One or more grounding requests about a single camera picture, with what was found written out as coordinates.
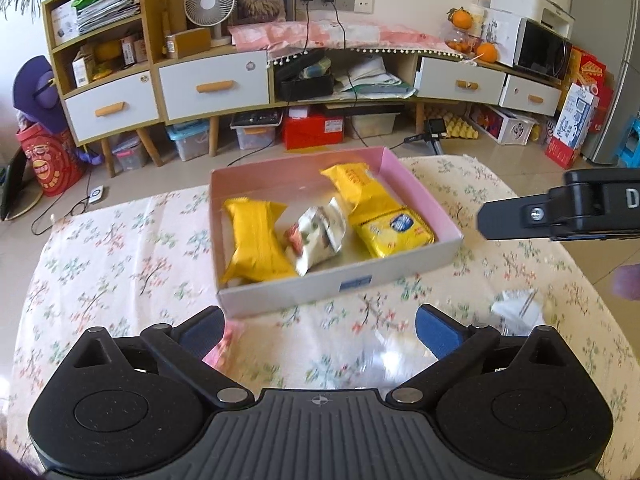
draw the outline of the refrigerator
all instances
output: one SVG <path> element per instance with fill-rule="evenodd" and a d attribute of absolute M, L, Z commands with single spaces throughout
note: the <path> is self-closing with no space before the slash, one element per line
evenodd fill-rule
<path fill-rule="evenodd" d="M 595 164 L 616 164 L 628 124 L 640 110 L 640 0 L 572 0 L 571 41 L 594 54 L 615 77 L 602 132 L 589 134 L 582 154 Z"/>

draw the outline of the table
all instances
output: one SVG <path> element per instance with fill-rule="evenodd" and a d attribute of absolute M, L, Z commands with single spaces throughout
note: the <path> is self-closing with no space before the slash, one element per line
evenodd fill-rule
<path fill-rule="evenodd" d="M 502 290 L 531 288 L 545 320 L 571 346 L 609 403 L 614 433 L 599 471 L 631 478 L 640 464 L 640 367 L 628 341 L 562 245 L 548 240 L 487 242 L 475 229 L 482 203 L 514 194 L 478 161 L 460 156 L 403 163 L 465 234 L 449 267 L 387 286 L 244 320 L 228 375 L 257 395 L 266 386 L 362 385 L 375 334 L 412 358 L 405 373 L 430 363 L 414 352 L 414 316 L 431 303 L 462 323 L 499 322 L 490 305 Z M 216 304 L 207 187 L 195 187 L 59 220 L 42 251 L 18 330 L 8 449 L 38 460 L 27 416 L 56 366 L 87 327 L 137 335 L 155 322 L 178 324 Z"/>

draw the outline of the white drawer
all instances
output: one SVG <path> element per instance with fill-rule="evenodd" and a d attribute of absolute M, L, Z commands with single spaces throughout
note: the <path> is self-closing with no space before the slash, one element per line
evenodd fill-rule
<path fill-rule="evenodd" d="M 500 106 L 552 116 L 556 113 L 561 93 L 552 86 L 510 75 L 502 90 Z"/>
<path fill-rule="evenodd" d="M 497 105 L 504 77 L 498 70 L 423 57 L 415 87 L 418 97 Z"/>
<path fill-rule="evenodd" d="M 267 53 L 243 52 L 160 69 L 170 121 L 269 103 Z"/>
<path fill-rule="evenodd" d="M 65 100 L 78 141 L 159 120 L 149 72 L 130 75 Z"/>

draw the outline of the tile floor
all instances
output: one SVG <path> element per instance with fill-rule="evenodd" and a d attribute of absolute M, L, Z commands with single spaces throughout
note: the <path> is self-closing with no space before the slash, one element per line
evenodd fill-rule
<path fill-rule="evenodd" d="M 368 139 L 371 146 L 395 146 L 411 134 L 409 126 L 399 128 L 391 136 Z M 212 168 L 226 166 L 244 154 L 238 150 L 233 137 L 222 136 L 222 148 L 215 158 L 203 156 L 190 162 L 172 160 L 162 168 L 148 165 L 145 168 L 123 173 L 114 179 L 108 178 L 103 167 L 93 170 L 91 187 L 108 186 L 106 198 L 92 208 L 103 208 L 117 203 L 168 192 L 174 189 L 198 186 L 207 182 Z M 349 140 L 348 146 L 359 146 L 358 140 Z M 478 140 L 445 140 L 446 153 L 474 156 L 491 168 L 515 192 L 520 195 L 546 192 L 550 187 L 561 185 L 562 170 L 548 160 L 540 147 L 532 144 L 521 146 L 498 146 L 491 139 L 482 136 Z M 261 158 L 282 155 L 283 146 L 273 146 L 246 158 L 239 164 L 255 162 Z M 396 154 L 403 156 L 425 155 L 424 145 L 401 146 Z M 580 162 L 579 167 L 587 167 Z M 64 214 L 78 200 L 85 197 L 87 177 L 67 192 L 46 214 L 39 227 L 43 228 L 49 216 Z M 37 208 L 23 218 L 13 222 L 0 223 L 0 291 L 2 293 L 2 323 L 0 325 L 0 380 L 10 377 L 15 336 L 20 321 L 20 313 L 31 275 L 40 257 L 40 251 L 47 235 L 31 234 L 31 223 L 53 202 L 42 200 Z M 640 332 L 634 330 L 640 320 L 640 303 L 619 300 L 610 293 L 612 271 L 622 265 L 640 263 L 640 240 L 610 242 L 572 242 L 566 245 L 580 265 L 585 275 L 595 285 L 597 291 L 616 317 L 631 344 L 640 354 Z"/>

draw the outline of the cabinet leg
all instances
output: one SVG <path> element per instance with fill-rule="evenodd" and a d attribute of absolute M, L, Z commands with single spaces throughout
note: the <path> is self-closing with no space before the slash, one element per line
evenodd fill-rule
<path fill-rule="evenodd" d="M 218 132 L 220 130 L 220 117 L 209 118 L 209 156 L 218 153 Z"/>
<path fill-rule="evenodd" d="M 415 104 L 415 134 L 424 133 L 424 103 Z"/>
<path fill-rule="evenodd" d="M 111 153 L 109 139 L 100 139 L 100 146 L 102 147 L 102 153 L 104 154 L 104 163 L 107 165 L 109 176 L 113 178 L 114 176 L 116 176 L 116 169 L 113 166 L 113 153 Z"/>
<path fill-rule="evenodd" d="M 146 128 L 138 128 L 136 130 L 136 133 L 138 134 L 138 137 L 142 141 L 142 144 L 144 145 L 146 152 L 151 157 L 151 160 L 154 162 L 154 164 L 158 168 L 161 168 L 163 164 L 162 158 L 160 158 L 160 155 L 158 153 L 158 150 L 156 150 L 156 146 L 154 142 L 151 140 L 151 137 L 149 137 L 149 132 L 146 130 Z"/>

